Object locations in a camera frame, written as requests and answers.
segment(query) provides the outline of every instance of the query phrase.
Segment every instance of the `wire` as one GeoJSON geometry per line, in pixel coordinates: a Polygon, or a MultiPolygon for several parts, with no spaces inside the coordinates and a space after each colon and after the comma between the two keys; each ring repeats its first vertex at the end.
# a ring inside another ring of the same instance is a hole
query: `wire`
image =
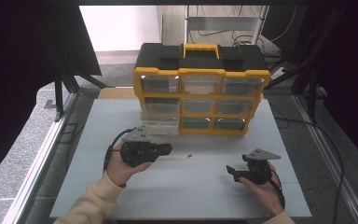
{"type": "MultiPolygon", "coordinates": [[[[243,45],[243,44],[252,44],[251,41],[240,41],[238,40],[238,38],[241,38],[241,37],[253,37],[252,35],[238,35],[237,37],[234,38],[234,31],[232,32],[231,34],[231,38],[234,40],[234,44],[232,45],[233,47],[234,46],[238,46],[238,45],[243,45]]],[[[261,38],[258,38],[263,44],[264,44],[264,40],[261,39],[261,38]]]]}
{"type": "Polygon", "coordinates": [[[292,19],[291,19],[290,22],[289,22],[289,25],[287,25],[286,30],[284,30],[281,35],[278,35],[278,37],[276,37],[276,38],[270,40],[271,42],[273,42],[273,41],[275,41],[275,40],[281,38],[284,34],[286,34],[286,32],[289,30],[290,26],[292,25],[293,20],[295,19],[296,12],[297,12],[297,6],[295,7],[295,12],[293,13],[293,16],[292,16],[292,19]]]}
{"type": "Polygon", "coordinates": [[[337,214],[338,214],[339,195],[341,193],[341,188],[342,188],[342,184],[343,184],[343,180],[344,180],[344,172],[345,172],[345,170],[344,170],[344,162],[343,162],[343,160],[341,158],[341,154],[339,153],[338,148],[337,148],[336,144],[334,143],[334,141],[331,139],[330,135],[323,128],[319,127],[318,125],[316,125],[314,123],[311,123],[311,122],[304,121],[304,120],[288,119],[288,118],[285,118],[284,120],[297,122],[297,123],[305,123],[305,124],[311,125],[312,127],[317,128],[318,130],[320,130],[324,134],[324,136],[327,137],[327,139],[329,140],[329,142],[333,146],[333,149],[335,150],[335,152],[337,154],[337,157],[338,157],[339,168],[341,169],[341,174],[340,174],[340,177],[339,177],[339,183],[338,183],[338,187],[337,187],[337,195],[336,195],[335,203],[334,203],[334,215],[333,215],[333,222],[332,222],[332,223],[336,224],[336,222],[337,222],[337,214]]]}
{"type": "Polygon", "coordinates": [[[267,181],[270,183],[270,185],[271,185],[273,188],[275,188],[275,191],[277,192],[278,198],[279,198],[279,200],[280,200],[280,202],[281,202],[281,206],[282,206],[282,208],[284,209],[284,207],[285,207],[285,199],[284,199],[284,195],[283,195],[283,192],[282,192],[281,180],[280,180],[278,174],[277,174],[275,171],[273,171],[272,169],[269,168],[270,171],[274,172],[274,174],[277,176],[277,179],[278,179],[278,182],[279,182],[279,185],[280,185],[280,186],[278,186],[277,183],[275,183],[275,181],[272,180],[271,177],[269,177],[268,175],[266,175],[266,174],[265,174],[260,168],[258,168],[257,166],[253,166],[253,165],[252,165],[251,167],[252,167],[252,169],[257,170],[258,173],[260,173],[261,175],[263,175],[263,176],[267,179],[267,181]]]}
{"type": "Polygon", "coordinates": [[[221,33],[224,33],[224,32],[230,32],[230,31],[216,31],[216,32],[213,32],[213,33],[208,33],[208,34],[201,34],[200,31],[197,31],[199,33],[199,35],[217,35],[217,34],[221,34],[221,33]]]}
{"type": "Polygon", "coordinates": [[[315,26],[315,28],[307,36],[307,38],[299,46],[297,46],[290,54],[284,55],[284,57],[288,58],[289,60],[291,57],[293,57],[292,60],[294,60],[295,62],[303,60],[306,53],[308,52],[308,47],[311,45],[313,38],[315,38],[327,24],[329,20],[329,15],[330,15],[329,13],[326,13],[324,18],[322,18],[319,21],[319,23],[315,26]]]}
{"type": "Polygon", "coordinates": [[[193,36],[191,35],[191,31],[189,31],[188,34],[190,35],[191,42],[193,42],[193,44],[195,44],[195,42],[193,40],[193,36]]]}
{"type": "Polygon", "coordinates": [[[270,105],[275,111],[277,111],[280,115],[282,115],[282,116],[283,116],[283,119],[286,120],[286,122],[287,122],[286,126],[284,126],[284,127],[279,127],[279,126],[278,126],[278,128],[279,128],[279,129],[287,129],[287,128],[289,128],[290,122],[289,122],[289,120],[287,120],[287,117],[286,117],[281,111],[279,111],[274,105],[272,105],[272,104],[269,104],[269,105],[270,105]]]}
{"type": "MultiPolygon", "coordinates": [[[[203,6],[201,6],[201,11],[203,12],[204,16],[206,15],[205,14],[205,11],[203,10],[203,6]]],[[[199,15],[199,6],[197,6],[197,16],[199,15]]]]}
{"type": "Polygon", "coordinates": [[[238,16],[240,16],[240,15],[241,15],[242,8],[243,8],[243,6],[241,6],[241,7],[240,7],[240,12],[238,13],[238,16]]]}
{"type": "Polygon", "coordinates": [[[106,153],[105,153],[105,157],[104,157],[104,160],[103,160],[103,171],[105,171],[105,170],[107,169],[107,165],[108,165],[108,163],[109,163],[110,156],[112,155],[112,151],[119,151],[119,150],[113,149],[113,148],[115,147],[115,144],[116,144],[117,140],[118,140],[122,135],[124,135],[125,133],[130,133],[130,132],[132,132],[133,130],[135,130],[135,129],[133,128],[133,129],[124,130],[123,132],[119,133],[118,136],[116,136],[115,140],[113,140],[112,145],[110,145],[110,146],[108,147],[108,149],[106,150],[106,153]]]}
{"type": "Polygon", "coordinates": [[[232,10],[231,10],[231,12],[228,14],[228,16],[231,15],[231,14],[233,14],[233,13],[234,13],[234,16],[235,16],[235,6],[232,6],[232,10]]]}
{"type": "Polygon", "coordinates": [[[249,6],[249,7],[250,7],[251,11],[254,13],[254,16],[255,16],[255,12],[253,11],[252,6],[249,6]]]}

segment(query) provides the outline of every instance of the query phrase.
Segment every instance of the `small object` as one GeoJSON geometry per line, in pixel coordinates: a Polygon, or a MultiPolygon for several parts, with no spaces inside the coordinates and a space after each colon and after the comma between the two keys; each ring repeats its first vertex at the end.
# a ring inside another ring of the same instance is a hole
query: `small object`
{"type": "Polygon", "coordinates": [[[235,182],[240,182],[240,177],[245,177],[257,185],[263,185],[269,182],[272,187],[275,188],[281,201],[281,205],[284,208],[285,201],[282,193],[282,188],[280,188],[272,180],[272,172],[268,162],[268,160],[276,160],[280,158],[281,156],[279,155],[257,148],[248,155],[242,155],[242,159],[248,162],[247,166],[249,168],[249,171],[236,171],[230,166],[226,166],[226,168],[227,172],[234,177],[235,182]]]}
{"type": "Polygon", "coordinates": [[[144,162],[155,162],[159,156],[170,155],[172,151],[171,144],[156,144],[150,142],[150,136],[144,125],[123,131],[116,137],[112,145],[106,150],[103,161],[103,171],[107,169],[110,155],[116,141],[122,134],[126,133],[121,140],[124,144],[121,146],[121,159],[131,167],[136,167],[144,162]]]}

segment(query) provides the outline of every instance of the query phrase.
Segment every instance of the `white tabletop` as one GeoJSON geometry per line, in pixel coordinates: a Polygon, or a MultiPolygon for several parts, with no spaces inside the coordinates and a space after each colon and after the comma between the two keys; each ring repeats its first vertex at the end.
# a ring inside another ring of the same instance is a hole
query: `white tabletop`
{"type": "MultiPolygon", "coordinates": [[[[107,147],[119,133],[140,125],[140,112],[138,100],[95,100],[51,217],[64,215],[87,185],[101,177],[107,147]]],[[[172,144],[171,155],[131,178],[112,218],[266,217],[254,194],[226,169],[246,170],[241,155],[256,148],[282,157],[271,163],[280,175],[290,216],[311,216],[267,100],[260,103],[246,135],[152,135],[151,142],[172,144]]]]}

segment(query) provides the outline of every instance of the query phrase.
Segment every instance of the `person's hand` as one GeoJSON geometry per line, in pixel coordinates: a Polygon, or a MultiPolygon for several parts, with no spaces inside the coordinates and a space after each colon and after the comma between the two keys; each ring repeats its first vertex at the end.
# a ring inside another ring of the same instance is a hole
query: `person's hand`
{"type": "Polygon", "coordinates": [[[130,167],[121,159],[121,145],[123,145],[123,143],[120,143],[118,146],[113,148],[113,152],[110,156],[106,169],[107,175],[117,186],[124,186],[132,175],[144,171],[152,164],[152,162],[145,162],[137,167],[130,167]]]}
{"type": "MultiPolygon", "coordinates": [[[[269,162],[268,164],[271,170],[275,171],[275,167],[269,162]]],[[[272,172],[272,180],[280,187],[278,177],[274,172],[272,172]]],[[[283,212],[284,209],[282,208],[278,194],[269,182],[264,185],[256,185],[244,177],[240,177],[240,182],[256,195],[258,201],[264,205],[270,216],[275,217],[283,212]]]]}

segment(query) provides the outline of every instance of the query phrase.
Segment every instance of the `floor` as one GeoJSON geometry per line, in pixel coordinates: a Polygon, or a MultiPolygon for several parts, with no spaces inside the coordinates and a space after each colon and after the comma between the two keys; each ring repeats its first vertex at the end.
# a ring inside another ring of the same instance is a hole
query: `floor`
{"type": "MultiPolygon", "coordinates": [[[[196,8],[191,8],[195,15],[196,8]]],[[[199,8],[199,13],[213,15],[222,13],[239,13],[239,7],[199,8]]],[[[257,7],[247,7],[243,15],[253,15],[259,11],[257,7]]],[[[177,45],[183,43],[184,25],[183,7],[163,7],[164,29],[163,43],[177,45]]],[[[193,41],[214,42],[231,46],[233,43],[232,33],[217,35],[198,35],[192,32],[193,41]]],[[[267,44],[261,48],[268,54],[278,53],[278,49],[265,40],[267,44]]],[[[102,77],[96,77],[111,86],[131,86],[131,69],[136,60],[137,51],[113,51],[97,52],[97,57],[103,72],[102,77]]],[[[98,96],[98,89],[87,81],[78,78],[82,88],[90,89],[87,94],[78,94],[74,113],[67,120],[60,134],[59,140],[48,158],[48,166],[42,176],[43,184],[37,183],[35,191],[32,192],[24,216],[19,223],[52,223],[48,218],[49,211],[54,204],[55,198],[60,190],[61,182],[70,163],[71,155],[76,150],[76,142],[81,135],[82,127],[90,111],[92,101],[98,96]]],[[[283,116],[289,119],[302,119],[300,109],[297,107],[296,97],[290,93],[293,80],[288,79],[271,90],[265,91],[264,95],[273,106],[276,117],[283,116]]],[[[300,96],[300,100],[306,101],[306,97],[300,96]]],[[[34,112],[22,133],[13,145],[9,154],[0,166],[0,223],[7,216],[12,202],[21,188],[39,148],[42,146],[46,134],[55,118],[55,109],[49,108],[47,103],[54,104],[54,86],[52,84],[42,88],[37,95],[37,104],[34,112]]],[[[316,104],[316,119],[318,125],[326,130],[342,156],[345,164],[345,176],[352,186],[352,190],[358,199],[358,150],[351,140],[337,126],[324,108],[323,97],[316,104]]],[[[304,191],[313,218],[296,219],[297,223],[330,223],[334,208],[334,196],[337,184],[331,176],[328,165],[321,156],[321,150],[315,139],[310,135],[310,128],[303,123],[277,120],[280,127],[283,142],[295,167],[298,180],[304,191]]],[[[338,223],[355,223],[348,207],[348,200],[341,197],[338,204],[338,223]]],[[[250,220],[249,223],[260,223],[260,220],[250,220]]]]}

